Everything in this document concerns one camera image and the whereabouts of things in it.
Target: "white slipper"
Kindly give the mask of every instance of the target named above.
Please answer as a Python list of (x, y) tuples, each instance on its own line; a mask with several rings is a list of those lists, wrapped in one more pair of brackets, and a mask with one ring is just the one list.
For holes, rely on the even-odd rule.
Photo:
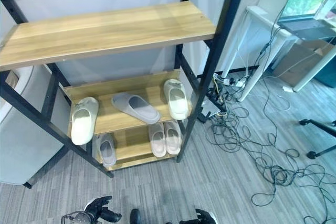
[(156, 108), (138, 95), (118, 93), (112, 97), (111, 102), (118, 110), (147, 124), (154, 124), (160, 120), (160, 113), (156, 110)]
[(99, 134), (97, 136), (98, 153), (101, 156), (104, 167), (110, 167), (117, 161), (115, 157), (114, 142), (112, 134)]
[(148, 126), (148, 135), (151, 141), (152, 153), (155, 157), (166, 155), (166, 140), (164, 137), (163, 123)]
[(189, 109), (182, 82), (170, 79), (164, 83), (163, 90), (172, 118), (176, 120), (186, 119)]
[(86, 97), (75, 105), (71, 128), (71, 140), (74, 144), (86, 144), (92, 139), (98, 108), (98, 101), (93, 97)]
[(167, 152), (172, 155), (177, 155), (181, 150), (181, 130), (176, 121), (164, 123), (164, 135), (166, 137)]

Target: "power strip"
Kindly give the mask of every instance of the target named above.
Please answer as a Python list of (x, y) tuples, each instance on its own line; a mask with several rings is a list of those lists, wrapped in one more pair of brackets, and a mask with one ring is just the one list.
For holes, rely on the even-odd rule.
[(232, 86), (237, 88), (243, 88), (245, 86), (245, 80), (235, 80), (235, 78), (221, 78), (218, 74), (214, 73), (214, 78), (217, 82), (220, 82), (226, 86)]

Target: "shelf board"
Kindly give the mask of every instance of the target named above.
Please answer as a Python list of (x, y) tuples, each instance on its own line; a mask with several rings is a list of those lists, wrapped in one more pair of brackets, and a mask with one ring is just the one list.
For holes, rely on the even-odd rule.
[[(117, 162), (115, 165), (108, 167), (108, 170), (117, 170), (174, 157), (170, 154), (160, 158), (153, 155), (148, 137), (148, 127), (117, 131), (113, 136)], [(94, 145), (93, 157), (99, 163), (102, 163), (98, 153), (99, 147), (97, 143), (94, 143)]]
[(19, 24), (0, 51), (0, 71), (212, 39), (215, 26), (191, 2)]
[[(76, 103), (85, 97), (94, 97), (99, 102), (95, 134), (115, 132), (135, 127), (146, 126), (146, 123), (125, 114), (111, 104), (114, 94), (119, 92), (129, 92), (137, 94), (149, 104), (154, 106), (160, 113), (160, 122), (172, 120), (169, 114), (168, 104), (163, 93), (163, 84), (168, 79), (178, 79), (179, 70), (166, 71), (147, 76), (121, 79), (116, 81), (99, 82), (78, 87), (65, 88), (65, 92), (72, 100), (71, 111)], [(71, 132), (71, 120), (69, 125), (69, 135)]]

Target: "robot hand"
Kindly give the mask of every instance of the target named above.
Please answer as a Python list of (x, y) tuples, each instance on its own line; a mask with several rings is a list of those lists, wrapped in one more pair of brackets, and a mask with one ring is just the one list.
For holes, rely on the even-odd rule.
[(197, 220), (180, 221), (180, 224), (218, 224), (215, 216), (210, 212), (196, 209)]
[(201, 224), (217, 224), (215, 216), (210, 212), (196, 209), (197, 217)]
[(110, 199), (112, 199), (112, 196), (95, 199), (86, 206), (84, 212), (91, 214), (95, 221), (100, 217), (109, 222), (117, 222), (121, 219), (121, 214), (116, 214), (115, 212), (110, 211), (107, 207), (103, 207), (109, 203)]

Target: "shoe rack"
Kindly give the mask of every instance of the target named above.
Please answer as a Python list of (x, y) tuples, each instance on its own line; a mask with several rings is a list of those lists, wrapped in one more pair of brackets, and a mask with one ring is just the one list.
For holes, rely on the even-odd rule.
[[(240, 0), (224, 0), (217, 27), (190, 1), (148, 7), (85, 14), (57, 19), (27, 22), (14, 0), (2, 0), (18, 23), (7, 35), (0, 51), (0, 96), (13, 107), (70, 150), (83, 157), (109, 177), (111, 170), (130, 167), (163, 158), (150, 155), (146, 125), (117, 111), (111, 105), (111, 96), (118, 92), (138, 94), (161, 113), (160, 121), (171, 120), (163, 95), (163, 83), (178, 79), (180, 69), (186, 74), (196, 94), (191, 115), (184, 127), (180, 121), (183, 144), (176, 158), (180, 162), (190, 139), (195, 120), (202, 110), (202, 102), (221, 56)], [(210, 52), (204, 72), (196, 76), (182, 53), (183, 43), (204, 41)], [(127, 51), (176, 45), (175, 70), (142, 77), (92, 83), (70, 87), (55, 62), (111, 55)], [(37, 111), (6, 82), (9, 70), (30, 65), (47, 64), (52, 71), (42, 111)], [(55, 93), (61, 83), (72, 106), (81, 98), (95, 97), (99, 112), (95, 134), (113, 132), (117, 139), (117, 163), (107, 169), (93, 155), (92, 143), (87, 150), (74, 145), (69, 135), (50, 122)]]

